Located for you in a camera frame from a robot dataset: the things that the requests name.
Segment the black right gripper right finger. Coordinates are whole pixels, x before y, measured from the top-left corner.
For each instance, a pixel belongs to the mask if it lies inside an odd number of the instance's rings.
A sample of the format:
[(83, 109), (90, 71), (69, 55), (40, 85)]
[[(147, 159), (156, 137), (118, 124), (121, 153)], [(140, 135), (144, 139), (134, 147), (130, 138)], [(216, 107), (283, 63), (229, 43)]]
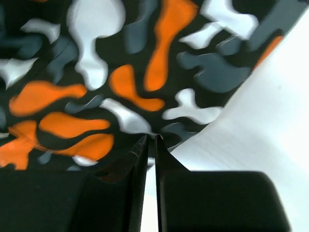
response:
[(190, 171), (161, 137), (154, 143), (161, 232), (288, 232), (270, 178), (257, 171)]

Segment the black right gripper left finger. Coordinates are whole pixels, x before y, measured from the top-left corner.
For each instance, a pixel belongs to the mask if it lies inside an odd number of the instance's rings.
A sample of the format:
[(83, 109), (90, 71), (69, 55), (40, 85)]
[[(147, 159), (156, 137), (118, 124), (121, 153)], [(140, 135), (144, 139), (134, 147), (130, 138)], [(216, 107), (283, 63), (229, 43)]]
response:
[(3, 232), (138, 232), (148, 137), (102, 170), (0, 173)]

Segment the orange black camouflage shorts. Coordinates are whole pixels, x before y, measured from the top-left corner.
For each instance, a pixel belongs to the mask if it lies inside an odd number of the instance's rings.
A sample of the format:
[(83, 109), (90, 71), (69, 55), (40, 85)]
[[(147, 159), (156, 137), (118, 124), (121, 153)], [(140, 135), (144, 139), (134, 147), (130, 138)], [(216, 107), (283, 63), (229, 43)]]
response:
[(97, 170), (202, 131), (306, 0), (3, 0), (0, 165)]

